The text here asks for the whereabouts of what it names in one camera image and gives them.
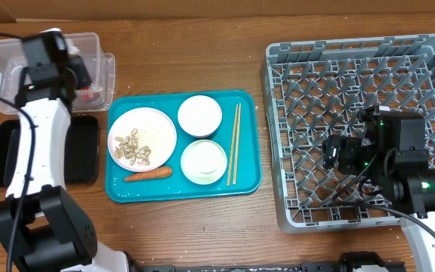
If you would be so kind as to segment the pink plate with food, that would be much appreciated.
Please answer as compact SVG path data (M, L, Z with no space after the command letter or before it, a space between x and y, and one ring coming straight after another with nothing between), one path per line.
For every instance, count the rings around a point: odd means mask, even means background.
M177 130L161 110L139 107L116 118L107 135L111 159L130 172L147 172L170 159Z

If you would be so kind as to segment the pale green bowl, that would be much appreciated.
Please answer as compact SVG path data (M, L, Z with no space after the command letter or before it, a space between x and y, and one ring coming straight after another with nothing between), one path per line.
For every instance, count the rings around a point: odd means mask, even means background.
M180 166L189 181L198 185L209 185L223 177L227 170L227 155L216 142L198 140L184 149Z

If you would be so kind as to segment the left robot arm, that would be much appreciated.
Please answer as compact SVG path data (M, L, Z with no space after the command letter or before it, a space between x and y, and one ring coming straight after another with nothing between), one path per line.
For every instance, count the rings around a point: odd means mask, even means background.
M6 269L136 271L133 258L97 239L94 225L67 193L64 156L76 91L91 78L68 52L60 29L20 38L27 65L13 101L20 137L13 178L0 201L0 243Z

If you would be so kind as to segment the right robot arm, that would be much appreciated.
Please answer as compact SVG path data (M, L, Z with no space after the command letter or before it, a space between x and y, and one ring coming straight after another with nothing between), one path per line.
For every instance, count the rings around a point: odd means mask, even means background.
M419 113L371 106L358 112L358 138L330 135L322 142L323 166L380 188L400 220L419 271L435 271L435 168L429 166L425 120Z

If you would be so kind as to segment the red wrapper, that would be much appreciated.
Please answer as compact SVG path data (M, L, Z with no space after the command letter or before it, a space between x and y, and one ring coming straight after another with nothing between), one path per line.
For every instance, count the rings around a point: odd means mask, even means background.
M79 98L86 103L93 103L100 98L101 91L102 88L92 81L89 86L79 90Z

